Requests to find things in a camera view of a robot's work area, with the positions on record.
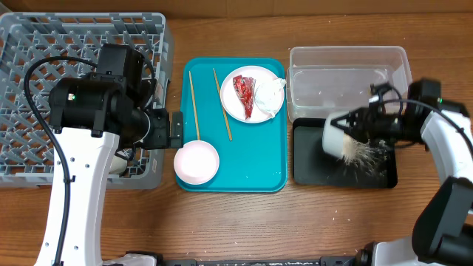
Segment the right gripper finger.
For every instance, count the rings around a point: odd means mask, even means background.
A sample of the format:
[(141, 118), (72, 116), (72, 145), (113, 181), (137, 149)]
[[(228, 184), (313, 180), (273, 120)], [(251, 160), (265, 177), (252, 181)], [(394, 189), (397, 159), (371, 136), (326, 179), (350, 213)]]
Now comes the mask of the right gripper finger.
[(368, 113), (367, 107), (360, 107), (351, 111), (335, 112), (332, 116), (334, 123), (363, 123)]
[(351, 126), (351, 125), (341, 125), (341, 124), (332, 123), (331, 126), (342, 130), (342, 132), (344, 134), (350, 136), (352, 139), (354, 139), (356, 141), (368, 141), (369, 140), (369, 133), (365, 129), (365, 127), (362, 126), (361, 124)]

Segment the grey-green bowl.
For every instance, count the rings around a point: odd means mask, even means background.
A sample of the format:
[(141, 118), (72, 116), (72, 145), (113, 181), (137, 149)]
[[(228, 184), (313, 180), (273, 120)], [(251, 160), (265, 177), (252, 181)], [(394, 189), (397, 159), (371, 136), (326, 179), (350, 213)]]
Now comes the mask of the grey-green bowl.
[(329, 154), (337, 159), (344, 159), (348, 152), (348, 148), (352, 143), (351, 137), (344, 133), (343, 130), (332, 126), (331, 122), (347, 112), (334, 112), (328, 115), (325, 120), (323, 135), (322, 135), (322, 148), (326, 154)]

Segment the white rice grains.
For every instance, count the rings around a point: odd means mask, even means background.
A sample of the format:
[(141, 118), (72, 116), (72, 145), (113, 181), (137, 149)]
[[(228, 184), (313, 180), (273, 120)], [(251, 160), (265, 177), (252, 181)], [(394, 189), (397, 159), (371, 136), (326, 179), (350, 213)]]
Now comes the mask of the white rice grains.
[(342, 160), (347, 166), (355, 166), (369, 176), (384, 175), (384, 164), (388, 158), (389, 147), (385, 140), (362, 143), (344, 136), (342, 146)]

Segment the wooden chopstick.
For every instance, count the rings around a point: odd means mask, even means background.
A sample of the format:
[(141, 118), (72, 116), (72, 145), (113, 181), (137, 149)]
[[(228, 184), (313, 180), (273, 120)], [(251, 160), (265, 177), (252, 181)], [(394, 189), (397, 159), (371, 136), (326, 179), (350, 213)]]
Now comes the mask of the wooden chopstick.
[(192, 74), (190, 70), (188, 71), (188, 77), (189, 77), (189, 83), (190, 83), (191, 100), (192, 100), (192, 105), (193, 105), (194, 122), (195, 122), (197, 140), (200, 140), (200, 127), (199, 127), (198, 114), (197, 114), (197, 105), (195, 101), (194, 83), (193, 83)]
[(232, 136), (232, 133), (231, 133), (231, 128), (230, 128), (229, 122), (228, 122), (227, 112), (226, 112), (225, 107), (223, 106), (223, 103), (222, 103), (221, 89), (220, 89), (220, 83), (219, 83), (219, 80), (218, 80), (218, 77), (217, 77), (217, 72), (216, 72), (215, 68), (213, 68), (212, 70), (213, 70), (213, 74), (214, 74), (214, 80), (215, 80), (215, 84), (216, 84), (216, 87), (217, 87), (218, 95), (220, 97), (220, 105), (221, 105), (221, 108), (222, 108), (222, 113), (223, 113), (223, 117), (224, 117), (224, 121), (225, 121), (225, 126), (226, 126), (227, 133), (228, 133), (228, 139), (229, 139), (230, 142), (232, 142), (233, 141), (233, 136)]

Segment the red snack wrapper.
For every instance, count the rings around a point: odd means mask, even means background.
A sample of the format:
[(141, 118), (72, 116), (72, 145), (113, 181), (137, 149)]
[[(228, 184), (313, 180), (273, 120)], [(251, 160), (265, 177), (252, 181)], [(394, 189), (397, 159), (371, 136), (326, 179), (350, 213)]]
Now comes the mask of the red snack wrapper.
[(245, 110), (245, 119), (248, 120), (253, 112), (254, 86), (256, 80), (252, 77), (238, 75), (233, 78), (233, 86), (237, 97)]

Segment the white napkin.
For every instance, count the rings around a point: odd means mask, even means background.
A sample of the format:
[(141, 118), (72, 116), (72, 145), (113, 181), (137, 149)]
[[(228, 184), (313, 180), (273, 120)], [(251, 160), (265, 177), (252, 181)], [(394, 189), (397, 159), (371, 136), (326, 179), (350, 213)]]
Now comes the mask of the white napkin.
[(277, 78), (260, 84), (255, 91), (254, 100), (258, 108), (274, 118), (284, 103), (286, 80)]

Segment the white cup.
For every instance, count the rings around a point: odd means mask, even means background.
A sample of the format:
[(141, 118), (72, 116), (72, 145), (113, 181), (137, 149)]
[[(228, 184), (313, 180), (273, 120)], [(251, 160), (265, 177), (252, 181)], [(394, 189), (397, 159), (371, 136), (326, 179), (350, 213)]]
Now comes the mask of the white cup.
[(127, 160), (114, 156), (110, 165), (109, 174), (122, 174), (126, 170), (127, 165)]

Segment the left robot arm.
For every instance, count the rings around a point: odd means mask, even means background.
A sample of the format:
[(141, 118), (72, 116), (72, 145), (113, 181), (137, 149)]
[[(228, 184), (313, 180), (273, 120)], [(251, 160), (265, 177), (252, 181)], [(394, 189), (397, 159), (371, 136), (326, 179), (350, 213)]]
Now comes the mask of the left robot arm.
[(183, 114), (149, 106), (156, 80), (143, 70), (151, 65), (131, 47), (104, 44), (91, 72), (52, 88), (50, 115), (38, 117), (54, 148), (38, 265), (102, 265), (103, 204), (115, 153), (183, 146)]

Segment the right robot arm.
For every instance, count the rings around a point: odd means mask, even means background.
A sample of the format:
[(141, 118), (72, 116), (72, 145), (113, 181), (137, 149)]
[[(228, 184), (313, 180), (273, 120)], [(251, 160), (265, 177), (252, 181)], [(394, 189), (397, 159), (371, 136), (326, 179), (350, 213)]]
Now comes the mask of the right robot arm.
[(352, 265), (471, 265), (472, 124), (464, 104), (444, 100), (439, 81), (420, 79), (407, 96), (392, 99), (396, 113), (384, 108), (390, 83), (372, 85), (366, 107), (334, 112), (325, 121), (322, 148), (346, 164), (371, 166), (382, 149), (398, 141), (420, 143), (430, 151), (440, 188), (418, 217), (410, 237), (372, 243)]

